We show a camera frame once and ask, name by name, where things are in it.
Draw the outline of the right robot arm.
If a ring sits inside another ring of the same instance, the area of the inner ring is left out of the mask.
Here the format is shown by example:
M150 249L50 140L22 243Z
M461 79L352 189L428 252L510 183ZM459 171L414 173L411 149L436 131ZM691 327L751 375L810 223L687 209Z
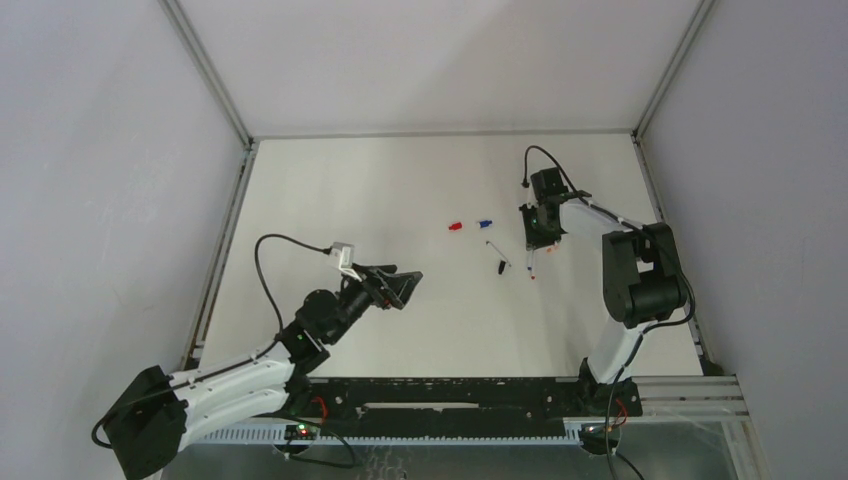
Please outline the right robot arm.
M608 320L581 364L590 390L625 381L646 333L669 320L692 295L679 264L671 228L641 224L599 205L567 184L558 168L522 179L528 200L519 210L528 259L567 235L587 239L602 260L602 296Z

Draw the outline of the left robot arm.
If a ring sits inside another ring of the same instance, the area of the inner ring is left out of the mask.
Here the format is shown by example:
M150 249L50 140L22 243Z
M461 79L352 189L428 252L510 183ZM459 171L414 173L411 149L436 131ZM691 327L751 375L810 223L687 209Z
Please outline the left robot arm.
M111 450L128 479L145 479L206 435L310 401L307 376L371 307L403 309L423 278L394 265L354 267L337 292L314 290L292 322L255 350L207 369L140 372L95 423L92 441Z

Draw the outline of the white pen red tip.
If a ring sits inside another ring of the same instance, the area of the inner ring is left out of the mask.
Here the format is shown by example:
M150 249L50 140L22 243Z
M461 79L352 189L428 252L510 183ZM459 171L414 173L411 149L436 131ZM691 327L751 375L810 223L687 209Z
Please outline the white pen red tip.
M534 280L536 278L535 270L534 270L534 264L535 264L535 251L534 250L528 250L527 251L527 259L526 259L526 270L527 270L528 276L531 280Z

